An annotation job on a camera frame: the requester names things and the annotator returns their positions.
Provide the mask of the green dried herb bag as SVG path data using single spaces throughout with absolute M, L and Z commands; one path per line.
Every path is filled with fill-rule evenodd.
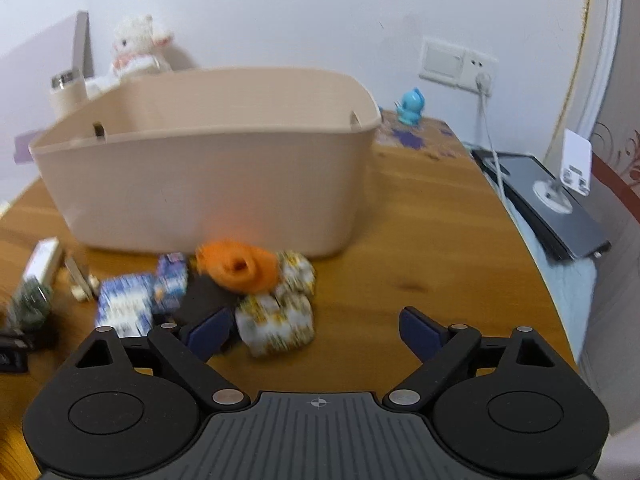
M 51 298 L 52 289 L 33 276 L 22 281 L 9 303 L 9 326 L 22 332 L 43 326 L 51 311 Z

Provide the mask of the blue white porcelain-pattern box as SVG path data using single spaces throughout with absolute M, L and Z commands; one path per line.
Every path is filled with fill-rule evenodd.
M 111 326 L 120 338 L 145 337 L 153 324 L 151 273 L 115 276 L 101 283 L 94 326 Z

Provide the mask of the yellow white patterned packet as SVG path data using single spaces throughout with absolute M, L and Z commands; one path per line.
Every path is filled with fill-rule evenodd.
M 235 310 L 235 323 L 256 358 L 299 349 L 314 340 L 312 305 L 300 292 L 247 296 Z

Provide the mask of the orange plush toy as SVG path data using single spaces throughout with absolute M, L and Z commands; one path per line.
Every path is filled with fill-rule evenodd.
M 195 261 L 198 272 L 208 274 L 216 284 L 236 294 L 264 294 L 280 281 L 276 254 L 232 240 L 200 246 Z

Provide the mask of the black cube box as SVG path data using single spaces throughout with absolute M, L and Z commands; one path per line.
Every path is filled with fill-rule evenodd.
M 234 308 L 240 299 L 240 295 L 221 287 L 208 274 L 201 274 L 186 288 L 172 318 L 179 326 L 198 326 L 220 311 Z

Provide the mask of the small brown deer figurine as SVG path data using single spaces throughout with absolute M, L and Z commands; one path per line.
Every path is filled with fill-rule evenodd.
M 85 302 L 99 298 L 101 282 L 86 266 L 79 264 L 71 255 L 65 257 L 64 266 L 70 277 L 70 292 L 76 301 Z

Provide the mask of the small white box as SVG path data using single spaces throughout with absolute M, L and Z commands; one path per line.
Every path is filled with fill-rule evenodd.
M 63 247 L 57 237 L 40 240 L 27 261 L 22 281 L 27 282 L 33 278 L 41 285 L 50 285 L 62 259 Z

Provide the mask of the beige plastic storage bin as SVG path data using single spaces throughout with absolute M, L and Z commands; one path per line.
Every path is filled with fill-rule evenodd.
M 184 70 L 102 94 L 29 151 L 82 244 L 192 252 L 234 240 L 318 257 L 352 235 L 381 122 L 344 74 Z

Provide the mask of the white phone stand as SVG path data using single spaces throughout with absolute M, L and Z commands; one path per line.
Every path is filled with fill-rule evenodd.
M 555 214 L 571 214 L 573 205 L 566 190 L 588 196 L 591 166 L 591 143 L 573 130 L 565 129 L 558 175 L 547 181 L 536 181 L 533 191 L 538 200 Z

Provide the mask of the blue cartoon figurine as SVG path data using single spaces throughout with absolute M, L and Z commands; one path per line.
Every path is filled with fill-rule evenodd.
M 420 124 L 425 99 L 419 88 L 406 92 L 399 102 L 395 103 L 398 122 L 408 126 Z

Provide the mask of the white thermos bottle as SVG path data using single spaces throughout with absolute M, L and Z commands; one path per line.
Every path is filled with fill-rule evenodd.
M 77 68 L 54 75 L 49 98 L 56 120 L 73 113 L 88 100 L 84 76 Z

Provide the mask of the purple headboard panel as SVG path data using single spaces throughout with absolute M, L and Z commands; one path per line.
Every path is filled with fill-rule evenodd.
M 79 11 L 46 28 L 1 58 L 1 156 L 32 161 L 28 144 L 54 123 L 51 78 L 85 64 L 88 13 Z

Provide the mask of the white plush lamb toy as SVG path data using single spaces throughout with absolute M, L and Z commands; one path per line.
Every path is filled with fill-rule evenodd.
M 172 71 L 165 49 L 174 40 L 174 34 L 155 24 L 150 14 L 124 18 L 114 35 L 114 55 L 107 73 L 85 81 L 90 100 L 130 79 Z

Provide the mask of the white wall switch socket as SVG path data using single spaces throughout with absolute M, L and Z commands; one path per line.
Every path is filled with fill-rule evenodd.
M 419 58 L 421 79 L 451 88 L 491 96 L 498 60 L 469 48 L 424 36 Z

